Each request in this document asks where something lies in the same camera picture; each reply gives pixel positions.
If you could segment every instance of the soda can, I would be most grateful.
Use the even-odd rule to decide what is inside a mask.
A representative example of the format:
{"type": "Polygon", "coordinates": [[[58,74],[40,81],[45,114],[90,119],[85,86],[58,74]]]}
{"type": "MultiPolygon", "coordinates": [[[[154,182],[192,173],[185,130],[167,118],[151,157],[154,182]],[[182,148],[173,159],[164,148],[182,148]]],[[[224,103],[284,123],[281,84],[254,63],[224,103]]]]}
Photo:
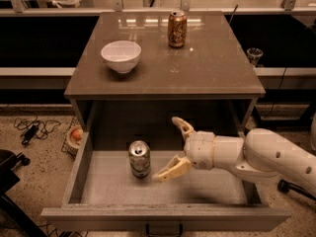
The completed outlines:
{"type": "Polygon", "coordinates": [[[143,178],[150,172],[150,149],[141,140],[132,142],[128,149],[128,157],[132,174],[143,178]]]}
{"type": "Polygon", "coordinates": [[[169,15],[168,44],[171,47],[185,45],[187,36],[187,16],[183,11],[174,11],[169,15]]]}

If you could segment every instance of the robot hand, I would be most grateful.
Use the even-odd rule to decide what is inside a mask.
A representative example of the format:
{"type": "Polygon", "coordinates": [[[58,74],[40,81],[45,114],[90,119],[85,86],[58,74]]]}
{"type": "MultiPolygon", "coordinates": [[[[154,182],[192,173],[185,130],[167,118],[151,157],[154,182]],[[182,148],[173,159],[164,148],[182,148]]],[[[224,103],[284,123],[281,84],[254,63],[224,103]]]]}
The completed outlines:
{"type": "Polygon", "coordinates": [[[172,118],[185,140],[186,156],[175,156],[153,175],[154,182],[182,176],[191,167],[224,169],[252,183],[277,183],[285,176],[316,197],[316,157],[282,136],[266,129],[253,129],[245,139],[195,131],[181,118],[172,118]]]}

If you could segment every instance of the white robotic arm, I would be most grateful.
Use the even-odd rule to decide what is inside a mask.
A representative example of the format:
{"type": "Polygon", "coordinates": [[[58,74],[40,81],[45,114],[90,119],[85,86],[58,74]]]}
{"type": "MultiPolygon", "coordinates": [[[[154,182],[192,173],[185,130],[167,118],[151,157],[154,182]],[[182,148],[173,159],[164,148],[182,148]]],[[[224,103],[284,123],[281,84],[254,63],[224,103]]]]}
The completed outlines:
{"type": "Polygon", "coordinates": [[[284,137],[266,129],[251,130],[245,139],[194,131],[181,118],[172,119],[185,139],[186,157],[175,156],[154,174],[154,182],[165,182],[198,170],[219,168],[252,183],[277,183],[282,176],[316,197],[316,157],[284,137]]]}

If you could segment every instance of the can lid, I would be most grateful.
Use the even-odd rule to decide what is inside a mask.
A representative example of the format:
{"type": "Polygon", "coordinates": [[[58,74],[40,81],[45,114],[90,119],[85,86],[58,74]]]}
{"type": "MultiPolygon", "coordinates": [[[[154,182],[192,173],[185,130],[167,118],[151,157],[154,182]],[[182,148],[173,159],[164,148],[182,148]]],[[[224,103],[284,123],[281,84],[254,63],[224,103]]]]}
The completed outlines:
{"type": "Polygon", "coordinates": [[[131,143],[129,146],[129,152],[136,157],[143,156],[147,153],[147,144],[141,140],[137,140],[131,143]]]}
{"type": "Polygon", "coordinates": [[[182,16],[185,16],[185,12],[184,11],[173,11],[171,12],[171,15],[174,16],[174,17],[182,17],[182,16]]]}

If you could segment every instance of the floor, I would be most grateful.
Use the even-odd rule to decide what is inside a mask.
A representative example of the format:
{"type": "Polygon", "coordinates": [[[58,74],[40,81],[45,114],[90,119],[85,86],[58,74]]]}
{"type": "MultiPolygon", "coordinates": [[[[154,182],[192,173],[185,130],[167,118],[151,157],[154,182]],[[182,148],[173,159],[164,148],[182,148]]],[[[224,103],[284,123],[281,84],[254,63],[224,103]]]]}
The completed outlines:
{"type": "MultiPolygon", "coordinates": [[[[270,112],[270,107],[263,108],[262,113],[270,112]]],[[[293,109],[281,109],[277,115],[292,115],[293,109]]],[[[0,148],[14,153],[24,153],[31,159],[29,166],[18,166],[14,169],[21,181],[13,187],[7,196],[12,199],[32,221],[40,226],[47,236],[58,236],[60,230],[40,217],[44,207],[59,207],[74,162],[73,157],[64,152],[64,139],[74,114],[70,106],[1,106],[0,107],[0,148]],[[21,134],[15,126],[26,119],[47,121],[46,129],[51,131],[47,139],[32,139],[28,146],[22,145],[21,134]]],[[[248,128],[256,126],[250,119],[248,128]]],[[[308,129],[279,129],[290,141],[310,150],[308,129]]],[[[287,195],[277,191],[275,186],[262,186],[270,207],[282,207],[290,211],[291,217],[271,232],[185,232],[185,237],[296,237],[316,236],[316,202],[294,192],[287,195]]],[[[0,211],[0,235],[2,237],[25,237],[19,227],[8,215],[0,211]]],[[[75,236],[88,237],[137,237],[145,232],[80,232],[75,236]]]]}

